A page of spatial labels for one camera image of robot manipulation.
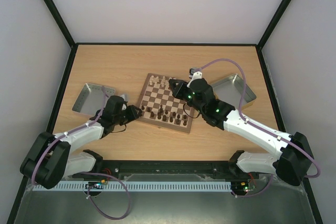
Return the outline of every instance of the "wooden tabletop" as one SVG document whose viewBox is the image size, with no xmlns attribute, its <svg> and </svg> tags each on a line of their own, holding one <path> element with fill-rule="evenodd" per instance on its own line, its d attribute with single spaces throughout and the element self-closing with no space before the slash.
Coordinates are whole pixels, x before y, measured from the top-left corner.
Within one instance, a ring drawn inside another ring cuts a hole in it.
<svg viewBox="0 0 336 224">
<path fill-rule="evenodd" d="M 277 129 L 255 47 L 80 45 L 54 133 L 87 121 L 87 117 L 71 110 L 85 83 L 115 88 L 117 94 L 128 93 L 129 104 L 135 104 L 149 72 L 188 80 L 190 67 L 201 67 L 217 58 L 236 61 L 257 96 L 244 113 Z M 204 69 L 203 77 L 213 83 L 232 73 L 239 70 L 231 63 L 219 62 Z M 95 151 L 104 159 L 148 161 L 217 161 L 228 160 L 237 150 L 265 152 L 243 137 L 209 126 L 201 117 L 193 120 L 190 134 L 134 121 L 125 132 L 110 134 L 83 149 Z"/>
</svg>

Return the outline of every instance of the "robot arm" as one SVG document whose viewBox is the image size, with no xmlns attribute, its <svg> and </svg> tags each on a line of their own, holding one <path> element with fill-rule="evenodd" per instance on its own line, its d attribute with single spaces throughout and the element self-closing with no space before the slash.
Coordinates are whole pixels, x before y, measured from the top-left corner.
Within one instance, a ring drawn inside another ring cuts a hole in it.
<svg viewBox="0 0 336 224">
<path fill-rule="evenodd" d="M 61 135 L 65 135 L 65 137 L 60 139 L 48 155 L 44 157 L 37 170 L 35 181 L 50 189 L 65 176 L 79 172 L 89 172 L 94 167 L 98 154 L 89 150 L 78 155 L 72 155 L 71 153 L 87 143 L 112 133 L 116 125 L 126 125 L 136 120 L 142 113 L 134 105 L 127 106 L 124 99 L 116 95 L 109 98 L 101 117 L 92 124 L 98 116 L 98 112 L 88 122 L 69 132 L 55 135 L 48 132 L 39 134 L 21 164 L 20 172 L 31 178 L 43 152 L 51 142 Z"/>
<path fill-rule="evenodd" d="M 247 121 L 253 122 L 254 127 L 244 121 L 234 106 L 215 97 L 212 87 L 194 73 L 191 81 L 169 80 L 173 96 L 184 100 L 188 106 L 198 111 L 202 118 L 211 126 L 221 130 L 236 133 L 265 149 L 267 154 L 252 154 L 238 151 L 234 155 L 235 165 L 243 172 L 260 172 L 277 174 L 283 181 L 298 186 L 307 173 L 311 161 L 300 151 L 281 141 L 283 138 L 298 145 L 312 157 L 307 138 L 301 133 L 294 136 L 269 128 L 247 116 Z M 274 133 L 271 136 L 263 130 Z"/>
</svg>

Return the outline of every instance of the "black frame edge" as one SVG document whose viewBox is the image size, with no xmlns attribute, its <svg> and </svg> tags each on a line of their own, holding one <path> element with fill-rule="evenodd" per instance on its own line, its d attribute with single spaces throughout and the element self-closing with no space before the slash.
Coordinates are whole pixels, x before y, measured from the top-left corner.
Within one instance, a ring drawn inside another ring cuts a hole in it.
<svg viewBox="0 0 336 224">
<path fill-rule="evenodd" d="M 50 119 L 49 119 L 49 122 L 48 122 L 47 132 L 49 132 L 49 133 L 53 132 L 55 124 L 56 124 L 56 120 L 57 120 L 59 109 L 60 109 L 61 104 L 62 104 L 65 88 L 67 87 L 69 76 L 70 76 L 71 69 L 72 69 L 72 65 L 74 64 L 73 62 L 75 60 L 77 48 L 78 48 L 78 45 L 75 44 L 75 46 L 70 51 L 70 55 L 69 55 L 64 73 L 63 73 L 61 83 L 59 85 L 57 95 L 56 95 L 54 107 L 53 107 L 53 110 L 51 112 Z"/>
<path fill-rule="evenodd" d="M 55 127 L 55 123 L 56 123 L 56 119 L 57 119 L 57 115 L 59 112 L 59 108 L 61 106 L 61 102 L 64 96 L 64 92 L 65 92 L 65 88 L 67 86 L 68 80 L 69 80 L 69 76 L 71 73 L 71 69 L 72 69 L 72 65 L 73 62 L 75 60 L 75 56 L 76 56 L 76 52 L 77 52 L 77 48 L 78 45 L 75 44 L 75 46 L 71 49 L 70 54 L 69 54 L 69 58 L 63 73 L 63 77 L 56 95 L 56 99 L 55 99 L 55 103 L 53 106 L 53 110 L 51 111 L 51 115 L 50 115 L 50 119 L 48 122 L 48 126 L 46 131 L 52 133 Z M 25 193 L 25 189 L 28 183 L 28 178 L 23 176 L 23 179 L 21 181 L 20 187 L 18 189 L 17 195 L 15 197 L 13 206 L 12 206 L 12 210 L 9 214 L 8 220 L 7 220 L 7 224 L 13 224 L 15 222 L 17 213 L 19 211 L 20 208 L 20 204 L 21 204 L 21 200 L 22 197 Z"/>
<path fill-rule="evenodd" d="M 260 62 L 262 74 L 264 75 L 265 84 L 266 84 L 266 87 L 267 87 L 269 98 L 271 100 L 271 105 L 272 105 L 272 108 L 273 108 L 275 119 L 277 121 L 278 128 L 279 128 L 280 131 L 286 132 L 285 124 L 283 123 L 284 121 L 282 120 L 282 116 L 281 116 L 280 109 L 279 109 L 279 104 L 278 104 L 278 101 L 277 101 L 276 96 L 275 96 L 273 85 L 271 83 L 271 79 L 270 79 L 268 69 L 267 69 L 267 66 L 266 66 L 266 63 L 265 63 L 264 55 L 262 53 L 262 49 L 259 48 L 259 47 L 256 47 L 256 50 L 257 50 L 257 55 L 258 55 L 258 59 L 259 59 L 259 62 Z M 314 193 L 313 193 L 312 188 L 310 186 L 309 179 L 304 178 L 302 183 L 303 183 L 303 186 L 306 190 L 306 193 L 307 193 L 307 196 L 308 196 L 308 201 L 309 201 L 310 208 L 311 208 L 311 211 L 313 213 L 315 222 L 318 223 L 318 224 L 323 224 L 321 214 L 320 214 L 320 210 L 317 206 Z"/>
<path fill-rule="evenodd" d="M 17 191 L 16 197 L 15 197 L 11 212 L 7 219 L 7 224 L 13 224 L 15 222 L 17 213 L 19 212 L 22 197 L 26 190 L 27 183 L 28 183 L 28 178 L 23 176 L 19 190 Z"/>
<path fill-rule="evenodd" d="M 264 55 L 263 55 L 262 50 L 260 48 L 256 47 L 256 50 L 257 50 L 257 55 L 258 55 L 259 63 L 260 63 L 261 70 L 262 70 L 262 75 L 264 76 L 266 88 L 267 88 L 267 91 L 268 91 L 268 96 L 269 96 L 269 99 L 271 100 L 271 105 L 272 105 L 272 108 L 273 108 L 275 120 L 277 121 L 277 125 L 278 125 L 279 130 L 283 131 L 283 132 L 286 132 L 285 124 L 283 123 L 284 121 L 282 120 L 282 117 L 281 117 L 278 101 L 277 101 L 276 96 L 275 96 L 275 92 L 274 92 L 274 89 L 273 89 L 271 78 L 270 78 L 269 73 L 268 73 L 268 69 L 267 69 L 267 66 L 266 66 Z"/>
<path fill-rule="evenodd" d="M 111 45 L 111 46 L 209 46 L 209 47 L 256 47 L 257 44 L 235 43 L 152 43 L 152 42 L 79 42 L 78 45 Z"/>
<path fill-rule="evenodd" d="M 66 41 L 68 42 L 69 46 L 72 48 L 75 46 L 75 41 L 72 38 L 66 24 L 64 23 L 55 3 L 53 0 L 44 0 L 45 4 L 47 5 L 50 13 L 54 17 L 55 22 L 57 23 L 59 29 L 61 30 L 63 36 L 65 37 Z"/>
<path fill-rule="evenodd" d="M 278 22 L 280 21 L 282 15 L 284 14 L 285 10 L 287 9 L 289 3 L 291 0 L 282 0 L 278 9 L 273 15 L 273 18 L 271 19 L 270 23 L 268 24 L 264 34 L 262 35 L 259 43 L 258 48 L 262 49 L 264 45 L 266 44 L 268 38 L 271 36 L 273 30 L 277 26 Z"/>
</svg>

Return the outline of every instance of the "gray metal tray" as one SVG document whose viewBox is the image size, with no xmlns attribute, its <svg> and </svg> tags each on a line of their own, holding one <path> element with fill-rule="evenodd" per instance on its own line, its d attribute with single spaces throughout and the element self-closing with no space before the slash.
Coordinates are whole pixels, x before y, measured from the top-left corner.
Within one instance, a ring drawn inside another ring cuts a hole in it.
<svg viewBox="0 0 336 224">
<path fill-rule="evenodd" d="M 105 92 L 106 95 L 110 97 L 111 95 L 114 95 L 116 91 L 113 88 L 105 87 Z M 85 83 L 72 107 L 72 110 L 81 114 L 93 116 L 96 114 L 97 110 L 101 109 L 103 98 L 104 96 L 101 90 L 101 85 Z"/>
<path fill-rule="evenodd" d="M 239 106 L 240 98 L 242 97 L 244 82 L 242 78 L 237 74 L 228 76 L 222 80 L 216 81 L 211 84 L 214 92 L 218 98 L 224 102 L 227 102 L 234 107 Z M 248 85 L 246 85 L 246 93 L 243 100 L 243 108 L 246 108 L 256 100 L 257 96 L 253 93 Z"/>
</svg>

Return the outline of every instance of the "gray floor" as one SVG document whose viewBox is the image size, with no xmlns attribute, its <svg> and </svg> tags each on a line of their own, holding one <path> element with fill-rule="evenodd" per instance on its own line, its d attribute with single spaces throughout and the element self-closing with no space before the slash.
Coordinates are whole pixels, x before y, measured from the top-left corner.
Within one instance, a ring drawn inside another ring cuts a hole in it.
<svg viewBox="0 0 336 224">
<path fill-rule="evenodd" d="M 258 181 L 258 188 L 265 184 Z M 235 199 L 230 193 L 131 193 L 132 211 L 118 223 L 315 223 L 305 194 L 273 183 L 255 198 Z M 95 199 L 107 214 L 121 216 L 125 193 L 103 192 Z M 19 223 L 111 223 L 82 192 L 29 192 L 24 196 Z"/>
</svg>

